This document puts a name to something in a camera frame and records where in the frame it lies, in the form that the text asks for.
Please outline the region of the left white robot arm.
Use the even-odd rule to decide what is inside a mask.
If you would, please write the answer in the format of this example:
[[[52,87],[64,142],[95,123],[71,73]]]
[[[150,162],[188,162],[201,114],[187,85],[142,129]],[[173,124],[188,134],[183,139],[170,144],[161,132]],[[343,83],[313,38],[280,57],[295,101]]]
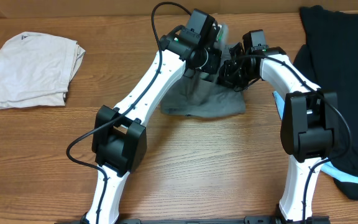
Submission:
[[[217,72],[227,26],[195,9],[186,25],[157,37],[154,61],[134,89],[113,108],[102,106],[95,120],[92,150],[98,181],[90,210],[81,223],[116,223],[126,180],[147,151],[150,117],[187,70]]]

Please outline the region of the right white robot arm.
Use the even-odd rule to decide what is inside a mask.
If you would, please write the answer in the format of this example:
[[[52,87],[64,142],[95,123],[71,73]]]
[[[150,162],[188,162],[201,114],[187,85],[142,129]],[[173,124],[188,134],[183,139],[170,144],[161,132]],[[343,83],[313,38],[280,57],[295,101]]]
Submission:
[[[321,165],[339,140],[337,95],[322,91],[295,68],[280,47],[269,47],[263,30],[252,30],[229,49],[219,70],[221,83],[245,90],[257,80],[271,84],[284,100],[280,139],[289,155],[283,195],[274,217],[247,217],[246,223],[329,223],[311,208]]]

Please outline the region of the grey shorts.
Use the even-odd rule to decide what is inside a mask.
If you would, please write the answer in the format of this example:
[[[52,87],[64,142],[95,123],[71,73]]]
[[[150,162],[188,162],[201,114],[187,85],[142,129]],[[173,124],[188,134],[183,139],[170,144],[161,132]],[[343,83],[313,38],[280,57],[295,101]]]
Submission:
[[[219,85],[218,76],[217,73],[188,69],[161,100],[161,113],[199,118],[222,118],[245,113],[243,94]]]

